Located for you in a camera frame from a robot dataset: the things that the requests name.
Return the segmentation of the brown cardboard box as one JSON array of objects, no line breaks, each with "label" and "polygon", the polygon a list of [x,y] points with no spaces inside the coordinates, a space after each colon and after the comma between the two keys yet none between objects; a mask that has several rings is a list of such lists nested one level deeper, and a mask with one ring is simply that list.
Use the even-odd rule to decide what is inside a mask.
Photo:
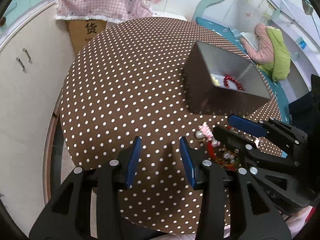
[{"label": "brown cardboard box", "polygon": [[67,25],[75,54],[106,28],[102,20],[70,20]]}]

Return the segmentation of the grey metal tin box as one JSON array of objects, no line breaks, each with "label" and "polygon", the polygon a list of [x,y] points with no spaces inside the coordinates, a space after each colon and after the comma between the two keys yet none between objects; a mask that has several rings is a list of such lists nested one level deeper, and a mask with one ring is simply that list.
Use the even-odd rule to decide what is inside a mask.
[{"label": "grey metal tin box", "polygon": [[271,100],[252,61],[212,44],[195,42],[182,74],[193,114],[248,116]]}]

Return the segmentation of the brown polka dot tablecloth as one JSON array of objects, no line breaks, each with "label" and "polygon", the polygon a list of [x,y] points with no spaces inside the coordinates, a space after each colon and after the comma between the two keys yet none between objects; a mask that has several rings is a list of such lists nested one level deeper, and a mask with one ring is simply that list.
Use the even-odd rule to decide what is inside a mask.
[{"label": "brown polka dot tablecloth", "polygon": [[141,137],[134,182],[119,194],[121,215],[175,235],[196,232],[202,200],[185,177],[179,139],[204,149],[194,136],[198,127],[227,124],[227,114],[189,112],[182,68],[196,41],[241,54],[195,23],[135,19],[107,28],[82,48],[62,90],[61,125],[73,163],[99,168]]}]

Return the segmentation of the teal bed sheet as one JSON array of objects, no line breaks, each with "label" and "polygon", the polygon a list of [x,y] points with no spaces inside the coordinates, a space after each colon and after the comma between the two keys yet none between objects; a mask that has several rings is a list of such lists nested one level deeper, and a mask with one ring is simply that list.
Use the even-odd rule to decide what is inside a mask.
[{"label": "teal bed sheet", "polygon": [[[251,57],[252,53],[255,52],[255,50],[251,48],[251,45],[241,35],[238,29],[234,29],[232,27],[226,27],[224,25],[221,25],[219,23],[216,23],[214,21],[211,21],[202,17],[197,17],[195,22],[198,25],[201,25],[207,29],[213,30],[216,33],[223,36],[225,39],[227,39],[232,44],[237,46],[243,53],[248,55],[250,59],[252,59],[253,62],[259,67],[259,64],[257,63],[257,61],[255,61],[255,59]],[[291,124],[292,119],[289,114],[289,101],[285,94],[283,86],[280,84],[280,82],[274,82],[272,80],[272,77],[269,76],[264,70],[262,70],[262,73],[276,97],[282,121],[287,124]]]}]

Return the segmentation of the pink checkered cover cloth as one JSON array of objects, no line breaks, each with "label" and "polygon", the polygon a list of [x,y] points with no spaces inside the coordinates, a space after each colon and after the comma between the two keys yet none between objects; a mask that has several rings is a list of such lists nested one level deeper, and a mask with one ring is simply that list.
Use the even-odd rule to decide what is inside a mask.
[{"label": "pink checkered cover cloth", "polygon": [[55,0],[56,20],[120,23],[152,16],[151,0]]}]

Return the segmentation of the pink and green folded quilt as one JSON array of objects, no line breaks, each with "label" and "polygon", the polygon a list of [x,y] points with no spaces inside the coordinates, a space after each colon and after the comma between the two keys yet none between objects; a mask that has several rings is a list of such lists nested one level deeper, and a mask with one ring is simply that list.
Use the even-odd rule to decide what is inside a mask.
[{"label": "pink and green folded quilt", "polygon": [[258,68],[271,76],[274,82],[286,80],[290,73],[291,54],[280,29],[259,23],[255,26],[254,37],[257,47],[245,39],[255,50],[251,57],[259,64]]}]

